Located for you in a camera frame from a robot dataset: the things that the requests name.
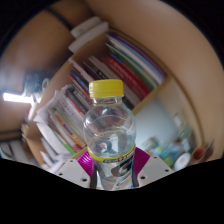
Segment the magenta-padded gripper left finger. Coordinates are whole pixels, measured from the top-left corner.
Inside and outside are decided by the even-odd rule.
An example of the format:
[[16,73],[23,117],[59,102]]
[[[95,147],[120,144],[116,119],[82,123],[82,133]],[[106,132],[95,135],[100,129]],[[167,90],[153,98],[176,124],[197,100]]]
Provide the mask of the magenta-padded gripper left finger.
[[69,159],[57,175],[83,188],[97,188],[97,173],[88,152],[77,159]]

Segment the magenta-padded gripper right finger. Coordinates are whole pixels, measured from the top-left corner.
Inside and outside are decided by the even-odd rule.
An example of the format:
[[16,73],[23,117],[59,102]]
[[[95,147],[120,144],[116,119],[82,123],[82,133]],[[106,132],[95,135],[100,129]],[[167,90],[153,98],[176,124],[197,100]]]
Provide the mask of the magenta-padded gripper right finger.
[[134,188],[143,187],[172,173],[172,169],[160,157],[150,156],[136,148],[132,174]]

